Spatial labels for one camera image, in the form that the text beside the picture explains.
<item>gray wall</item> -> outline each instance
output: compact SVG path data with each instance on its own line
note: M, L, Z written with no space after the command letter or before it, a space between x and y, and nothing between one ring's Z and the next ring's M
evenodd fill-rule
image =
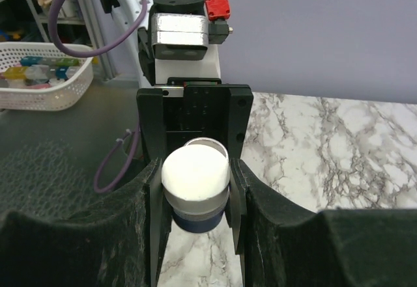
M255 91L417 103L417 0L230 0L222 77Z

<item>navy blue container base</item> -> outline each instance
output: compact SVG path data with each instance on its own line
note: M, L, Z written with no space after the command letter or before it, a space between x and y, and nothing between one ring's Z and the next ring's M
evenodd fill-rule
M223 217L223 212L224 211L221 211L218 214L216 214L214 217L211 217L207 220L189 221L189 220L185 220L179 217L173 211L173 218L174 218L175 223L186 232L194 233L194 234L202 234L202 233L212 230L213 228L219 225Z

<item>marble countertop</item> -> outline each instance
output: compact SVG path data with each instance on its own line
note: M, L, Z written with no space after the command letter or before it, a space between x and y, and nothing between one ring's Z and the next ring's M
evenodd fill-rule
M417 208L417 105L254 93L242 159L312 211ZM242 286L225 218L194 235L173 223L158 286Z

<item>basket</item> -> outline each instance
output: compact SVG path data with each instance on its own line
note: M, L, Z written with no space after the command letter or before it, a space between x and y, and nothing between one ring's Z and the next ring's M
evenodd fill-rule
M76 51L90 51L85 45L68 44ZM53 44L30 42L0 43L0 72L19 64L25 56L68 57ZM59 111L74 105L93 80L93 58L79 59L80 68L68 81L48 89L0 88L0 109Z

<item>white cylindrical container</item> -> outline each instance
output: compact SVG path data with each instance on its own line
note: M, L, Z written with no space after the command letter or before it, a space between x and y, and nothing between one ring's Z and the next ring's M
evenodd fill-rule
M229 156L218 141L199 137L172 152L162 166L165 197L174 221L204 233L222 220L229 198Z

